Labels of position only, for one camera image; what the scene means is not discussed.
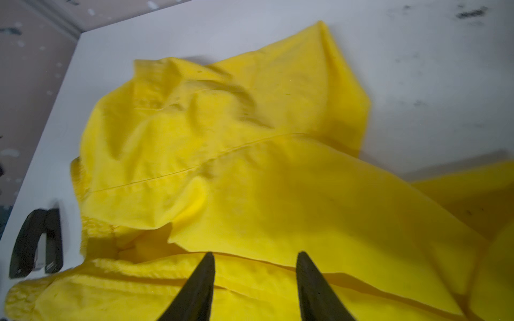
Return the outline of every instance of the scuff mark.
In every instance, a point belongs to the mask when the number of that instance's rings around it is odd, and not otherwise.
[[[456,15],[459,19],[471,18],[471,17],[479,17],[485,16],[486,11],[489,10],[487,7],[480,7],[478,10],[461,12]]]
[[[14,28],[14,27],[11,27],[11,28],[0,28],[0,33],[22,35],[21,30],[19,30],[18,28]]]
[[[146,4],[152,10],[159,9],[159,6],[155,2],[153,2],[153,1],[148,1]]]
[[[17,149],[6,148],[6,149],[0,150],[0,156],[19,157],[20,151]]]

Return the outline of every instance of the tabletop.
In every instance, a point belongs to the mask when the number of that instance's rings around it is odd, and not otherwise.
[[[0,241],[0,300],[21,280],[9,263],[34,209],[61,210],[63,270],[83,261],[69,164],[133,60],[209,64],[323,20],[372,100],[360,158],[417,180],[514,152],[513,14],[510,0],[193,0],[83,33]]]

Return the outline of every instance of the black stapler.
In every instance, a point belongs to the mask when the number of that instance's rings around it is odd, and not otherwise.
[[[34,269],[41,235],[46,233],[45,272],[56,273],[63,267],[63,244],[59,209],[32,211],[22,225],[11,256],[9,278],[26,277]]]

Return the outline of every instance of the yellow fabric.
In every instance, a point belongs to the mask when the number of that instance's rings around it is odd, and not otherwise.
[[[430,199],[444,178],[355,158],[369,104],[321,22],[210,66],[136,61],[71,165],[84,264],[13,287],[8,315],[156,320],[213,251],[211,320],[299,320],[306,251],[359,321],[467,319],[491,239]]]

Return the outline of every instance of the seam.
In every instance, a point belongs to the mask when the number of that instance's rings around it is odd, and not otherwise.
[[[236,151],[238,151],[240,149],[243,149],[245,147],[249,147],[249,146],[252,146],[252,145],[255,145],[255,144],[258,144],[258,143],[262,143],[262,142],[265,142],[265,141],[273,140],[275,138],[286,137],[286,136],[306,136],[306,137],[310,137],[310,135],[306,134],[306,133],[288,133],[288,134],[282,134],[282,135],[276,135],[276,136],[271,136],[271,137],[267,137],[267,138],[258,139],[258,140],[255,140],[255,141],[252,141],[252,142],[249,142],[249,143],[245,143],[245,144],[233,147],[233,148],[225,150],[223,152],[220,152],[218,155],[216,155],[214,157],[211,157],[208,160],[206,160],[206,161],[204,161],[204,162],[202,162],[202,163],[200,163],[198,165],[192,166],[190,168],[182,169],[182,170],[174,172],[174,173],[170,173],[170,174],[166,174],[166,175],[161,175],[161,176],[158,176],[158,177],[152,177],[152,178],[148,178],[148,179],[143,179],[143,180],[139,180],[139,181],[136,181],[136,182],[131,182],[131,183],[123,184],[123,185],[103,188],[101,190],[90,191],[90,192],[88,192],[84,196],[84,199],[87,196],[89,196],[90,194],[93,194],[93,193],[96,193],[96,192],[103,192],[103,191],[108,191],[108,190],[114,190],[114,189],[120,188],[120,187],[135,185],[135,184],[139,184],[139,183],[143,183],[143,182],[148,182],[148,181],[160,179],[160,178],[163,178],[163,177],[172,176],[172,175],[175,175],[175,174],[180,174],[180,173],[183,173],[183,172],[187,172],[187,171],[190,171],[192,169],[198,168],[198,167],[200,167],[200,166],[202,166],[202,165],[204,165],[204,164],[206,164],[206,163],[208,163],[210,161],[216,160],[216,159],[218,159],[218,158],[220,158],[222,156],[225,156],[227,154],[230,154],[230,153],[236,152]]]

